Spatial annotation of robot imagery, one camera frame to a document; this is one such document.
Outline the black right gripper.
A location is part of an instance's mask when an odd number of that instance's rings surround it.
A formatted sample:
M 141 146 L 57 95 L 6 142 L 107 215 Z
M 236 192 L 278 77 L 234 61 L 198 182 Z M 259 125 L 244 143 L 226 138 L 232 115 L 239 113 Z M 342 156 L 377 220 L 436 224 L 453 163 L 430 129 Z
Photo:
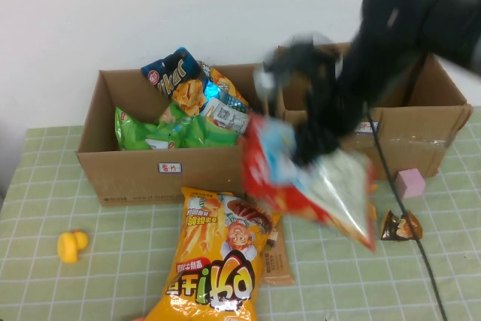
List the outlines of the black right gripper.
M 344 104 L 307 106 L 307 119 L 295 130 L 296 164 L 308 165 L 316 157 L 332 153 L 340 146 L 340 140 L 352 131 L 346 111 L 349 108 Z

